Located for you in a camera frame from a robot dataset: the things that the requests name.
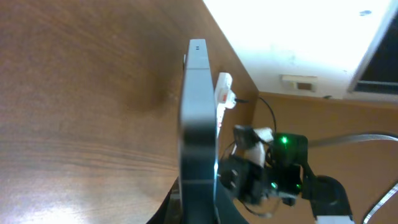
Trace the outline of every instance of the brown surface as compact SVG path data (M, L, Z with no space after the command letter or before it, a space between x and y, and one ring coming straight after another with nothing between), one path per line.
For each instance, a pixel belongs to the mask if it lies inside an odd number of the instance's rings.
M256 87L201 1L0 1L0 223L144 223L177 176L188 40ZM249 124L254 103L226 113Z
M398 133L398 106L310 100L261 93L274 109L278 131L320 139L365 131ZM254 127L273 127L265 105L257 102ZM398 143L361 142L344 146L309 149L308 162L315 174L329 175L346 189L354 220L360 223L366 210L398 179ZM370 223L396 223L398 195L378 211ZM244 212L252 223L265 223ZM267 223L313 223L310 204L298 200L295 207L281 205Z

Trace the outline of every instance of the brown floor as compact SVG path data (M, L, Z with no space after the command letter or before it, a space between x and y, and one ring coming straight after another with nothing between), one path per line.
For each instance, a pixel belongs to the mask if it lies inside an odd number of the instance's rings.
M261 95L274 109L280 132L303 134L309 140L366 131L398 134L397 105ZM272 125L267 107L258 101L253 126ZM328 175L343 184L355 223L361 223L366 210L398 179L397 160L398 142L392 141L370 141L308 150L308 162L316 175ZM270 209L273 203L265 203L264 207ZM397 207L398 195L395 195L369 223L397 223ZM281 205L275 217L267 221L248 212L244 214L251 223L313 223L311 207L306 200L298 200L293 208Z
M200 1L0 1L0 223L145 223L177 176L189 39L257 90ZM254 103L226 113L249 124Z

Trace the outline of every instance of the white wall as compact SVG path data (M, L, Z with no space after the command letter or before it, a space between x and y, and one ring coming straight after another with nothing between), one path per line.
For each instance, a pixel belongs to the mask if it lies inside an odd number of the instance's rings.
M344 97L390 1L204 0L259 91L334 98ZM317 76L317 91L286 90L280 75Z

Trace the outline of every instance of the green led indicator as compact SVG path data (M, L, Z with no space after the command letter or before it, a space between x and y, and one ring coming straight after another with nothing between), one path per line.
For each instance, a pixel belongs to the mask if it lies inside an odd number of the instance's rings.
M286 143L287 143L287 137L282 137L280 140L281 140L281 141L282 141L282 143L284 143L284 144L286 144Z

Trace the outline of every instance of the white power strip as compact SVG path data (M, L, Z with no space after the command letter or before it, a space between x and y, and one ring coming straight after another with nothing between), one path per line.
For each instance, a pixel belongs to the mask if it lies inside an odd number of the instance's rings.
M235 107L235 94L231 90L232 76L229 73L221 72L218 76L215 88L215 101L217 107L217 137L220 133L225 109Z

